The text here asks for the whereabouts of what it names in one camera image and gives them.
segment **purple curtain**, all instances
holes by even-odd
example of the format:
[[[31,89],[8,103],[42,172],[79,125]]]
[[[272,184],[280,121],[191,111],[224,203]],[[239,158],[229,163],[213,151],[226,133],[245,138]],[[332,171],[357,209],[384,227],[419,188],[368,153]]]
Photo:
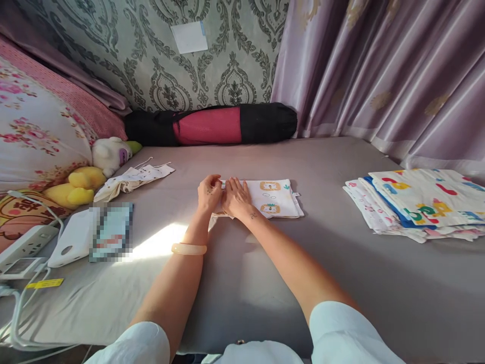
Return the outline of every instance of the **purple curtain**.
[[[271,101],[297,110],[297,137],[484,181],[484,19],[476,0],[292,1]]]
[[[124,96],[89,76],[52,47],[9,0],[0,2],[0,34],[18,45],[25,53],[36,57],[45,66],[96,97],[114,113],[125,116],[131,112]]]

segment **woman's left hand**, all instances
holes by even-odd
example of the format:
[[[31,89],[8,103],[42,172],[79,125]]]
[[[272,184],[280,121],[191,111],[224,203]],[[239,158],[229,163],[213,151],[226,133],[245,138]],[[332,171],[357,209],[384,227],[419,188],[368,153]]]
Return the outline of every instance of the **woman's left hand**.
[[[204,212],[213,212],[222,196],[222,182],[220,174],[207,176],[199,185],[199,209]]]

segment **woman's right hand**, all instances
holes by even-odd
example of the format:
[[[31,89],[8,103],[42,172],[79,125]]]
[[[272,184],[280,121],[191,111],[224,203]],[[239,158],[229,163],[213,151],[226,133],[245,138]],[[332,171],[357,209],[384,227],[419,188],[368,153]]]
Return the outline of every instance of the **woman's right hand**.
[[[226,214],[238,219],[252,213],[254,208],[246,181],[242,186],[237,178],[231,177],[226,181],[226,190],[222,195],[222,209]]]

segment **white shirt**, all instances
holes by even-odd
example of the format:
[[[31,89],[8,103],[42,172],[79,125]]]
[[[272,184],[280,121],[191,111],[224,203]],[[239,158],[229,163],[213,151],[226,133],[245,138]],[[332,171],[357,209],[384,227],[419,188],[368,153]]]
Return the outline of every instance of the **white shirt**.
[[[404,364],[374,326],[355,309],[333,301],[319,303],[310,315],[312,363]],[[128,328],[113,344],[95,353],[86,364],[169,364],[165,331],[155,323]],[[288,346],[274,341],[230,344],[215,364],[303,364]]]

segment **pillow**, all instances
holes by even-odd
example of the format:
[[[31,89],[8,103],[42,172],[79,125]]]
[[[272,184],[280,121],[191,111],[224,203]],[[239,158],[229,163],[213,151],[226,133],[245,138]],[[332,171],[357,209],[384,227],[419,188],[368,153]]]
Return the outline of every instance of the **pillow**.
[[[19,192],[43,202],[60,218],[65,218],[72,213],[71,210],[59,206],[39,192],[29,190]],[[32,227],[48,225],[52,221],[54,217],[45,207],[23,198],[7,195],[0,201],[0,254]]]
[[[0,196],[63,183],[113,136],[126,139],[117,115],[0,34]]]

